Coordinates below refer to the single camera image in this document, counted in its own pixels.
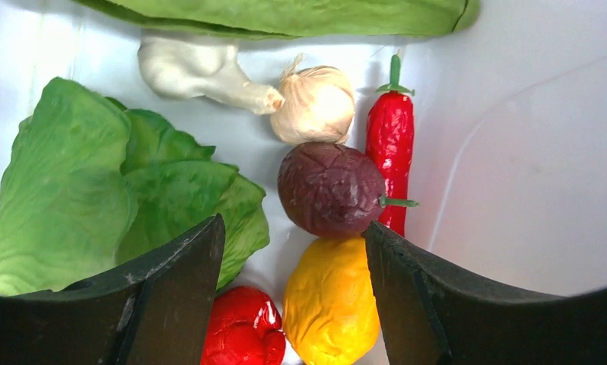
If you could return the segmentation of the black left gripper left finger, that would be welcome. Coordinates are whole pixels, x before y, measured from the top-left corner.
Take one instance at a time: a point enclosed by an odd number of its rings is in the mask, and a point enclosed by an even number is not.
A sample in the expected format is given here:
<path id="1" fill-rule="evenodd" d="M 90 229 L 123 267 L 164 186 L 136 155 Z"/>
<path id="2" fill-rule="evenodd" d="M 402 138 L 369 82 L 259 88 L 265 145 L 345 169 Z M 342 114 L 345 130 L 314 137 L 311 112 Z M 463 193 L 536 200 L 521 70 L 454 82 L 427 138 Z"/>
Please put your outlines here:
<path id="1" fill-rule="evenodd" d="M 215 215 L 64 290 L 0 297 L 0 364 L 197 364 L 224 242 Z"/>

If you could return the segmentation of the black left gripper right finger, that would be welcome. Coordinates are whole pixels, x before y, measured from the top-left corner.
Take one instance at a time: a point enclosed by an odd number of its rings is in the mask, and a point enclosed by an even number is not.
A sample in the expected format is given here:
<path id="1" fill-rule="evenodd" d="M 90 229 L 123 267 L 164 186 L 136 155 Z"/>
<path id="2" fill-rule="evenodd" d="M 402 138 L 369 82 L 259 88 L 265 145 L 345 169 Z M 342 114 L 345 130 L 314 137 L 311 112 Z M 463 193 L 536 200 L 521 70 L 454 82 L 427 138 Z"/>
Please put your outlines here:
<path id="1" fill-rule="evenodd" d="M 539 293 L 477 275 L 377 222 L 364 238 L 391 364 L 607 364 L 607 287 Z"/>

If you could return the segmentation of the green lettuce leaf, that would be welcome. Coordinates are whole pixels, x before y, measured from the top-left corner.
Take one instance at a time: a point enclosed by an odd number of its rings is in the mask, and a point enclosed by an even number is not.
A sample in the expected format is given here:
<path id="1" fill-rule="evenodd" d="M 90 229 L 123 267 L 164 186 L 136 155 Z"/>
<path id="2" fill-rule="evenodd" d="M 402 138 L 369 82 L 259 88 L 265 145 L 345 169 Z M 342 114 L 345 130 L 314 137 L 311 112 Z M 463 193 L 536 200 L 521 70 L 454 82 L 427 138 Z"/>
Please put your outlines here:
<path id="1" fill-rule="evenodd" d="M 269 244 L 265 190 L 147 109 L 53 78 L 0 185 L 0 295 L 61 290 L 220 214 L 218 286 Z"/>

